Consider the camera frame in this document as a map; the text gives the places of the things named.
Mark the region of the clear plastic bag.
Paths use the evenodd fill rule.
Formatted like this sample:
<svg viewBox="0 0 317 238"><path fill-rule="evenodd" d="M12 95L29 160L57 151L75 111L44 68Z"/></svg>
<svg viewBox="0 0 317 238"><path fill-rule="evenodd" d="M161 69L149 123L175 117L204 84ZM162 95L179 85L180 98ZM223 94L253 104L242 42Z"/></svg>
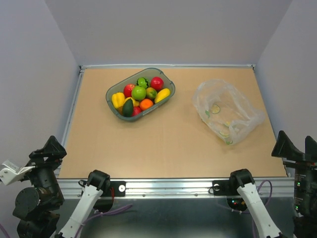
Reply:
<svg viewBox="0 0 317 238"><path fill-rule="evenodd" d="M265 120L263 111L222 79L201 83L192 102L201 120L227 145L241 142Z"/></svg>

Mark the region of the dark green fruit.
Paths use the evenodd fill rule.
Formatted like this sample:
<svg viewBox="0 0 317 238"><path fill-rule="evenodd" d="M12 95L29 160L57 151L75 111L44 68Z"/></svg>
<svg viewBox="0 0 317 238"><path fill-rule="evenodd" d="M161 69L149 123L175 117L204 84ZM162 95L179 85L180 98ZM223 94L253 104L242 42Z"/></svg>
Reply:
<svg viewBox="0 0 317 238"><path fill-rule="evenodd" d="M122 115L124 117L131 117L134 110L134 104L132 99L128 99L122 107Z"/></svg>

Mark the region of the yellow toy pear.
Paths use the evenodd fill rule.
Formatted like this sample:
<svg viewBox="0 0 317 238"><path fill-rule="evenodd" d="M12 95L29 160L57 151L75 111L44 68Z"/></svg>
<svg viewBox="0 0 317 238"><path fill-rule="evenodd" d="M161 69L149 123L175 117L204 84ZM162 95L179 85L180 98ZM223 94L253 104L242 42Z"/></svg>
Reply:
<svg viewBox="0 0 317 238"><path fill-rule="evenodd" d="M132 98L132 97L128 97L128 98L126 98L125 100L124 100L124 103L126 103L128 100L132 100L132 102L133 102L133 106L134 107L138 107L139 106L139 102L138 101L136 101L134 98Z"/></svg>

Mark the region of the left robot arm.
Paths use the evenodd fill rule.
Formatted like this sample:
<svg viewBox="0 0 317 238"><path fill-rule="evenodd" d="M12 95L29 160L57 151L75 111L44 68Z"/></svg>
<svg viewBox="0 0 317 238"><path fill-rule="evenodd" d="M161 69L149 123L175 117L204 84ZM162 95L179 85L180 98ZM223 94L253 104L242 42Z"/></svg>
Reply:
<svg viewBox="0 0 317 238"><path fill-rule="evenodd" d="M64 197L54 171L61 165L66 154L58 140L50 136L43 148L29 155L25 167L27 172L20 181L30 181L31 187L18 193L13 210L13 215L20 219L17 227L19 237L77 237L96 201L110 191L108 174L98 170L90 172L87 181L83 183L80 201L65 226L57 233L56 225L60 215L54 211L64 203Z"/></svg>

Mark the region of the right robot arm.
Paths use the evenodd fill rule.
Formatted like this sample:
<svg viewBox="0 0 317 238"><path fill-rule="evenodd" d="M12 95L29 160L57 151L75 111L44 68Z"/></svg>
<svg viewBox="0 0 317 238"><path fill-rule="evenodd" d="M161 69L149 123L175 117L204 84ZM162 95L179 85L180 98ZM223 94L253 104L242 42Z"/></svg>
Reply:
<svg viewBox="0 0 317 238"><path fill-rule="evenodd" d="M300 151L281 130L271 155L284 158L284 166L294 168L294 210L293 235L297 238L317 236L317 142L305 138L305 150ZM282 238L282 231L272 220L257 191L255 181L247 169L230 174L228 188L238 193L255 222L261 238Z"/></svg>

